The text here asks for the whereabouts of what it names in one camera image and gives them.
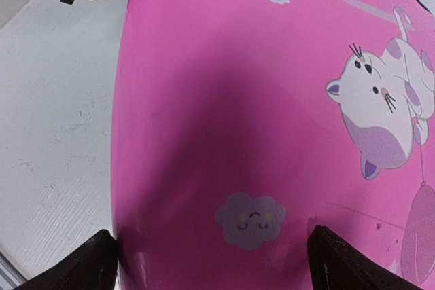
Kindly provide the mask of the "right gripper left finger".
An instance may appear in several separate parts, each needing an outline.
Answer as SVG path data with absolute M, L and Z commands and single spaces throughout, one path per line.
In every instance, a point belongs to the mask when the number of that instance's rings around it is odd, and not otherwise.
M 99 230 L 63 260 L 17 286 L 18 290 L 112 290 L 118 271 L 118 246 Z

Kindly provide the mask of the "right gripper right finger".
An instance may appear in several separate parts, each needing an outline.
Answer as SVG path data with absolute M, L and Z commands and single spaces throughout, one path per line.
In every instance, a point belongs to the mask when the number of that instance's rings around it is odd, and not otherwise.
M 307 253 L 314 290 L 420 289 L 371 261 L 326 226 L 315 226 Z

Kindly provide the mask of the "pink hard-shell suitcase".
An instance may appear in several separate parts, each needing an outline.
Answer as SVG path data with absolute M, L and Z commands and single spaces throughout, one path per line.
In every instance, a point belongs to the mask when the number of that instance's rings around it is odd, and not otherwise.
M 128 0 L 122 289 L 312 289 L 326 226 L 434 288 L 434 15 L 418 0 Z

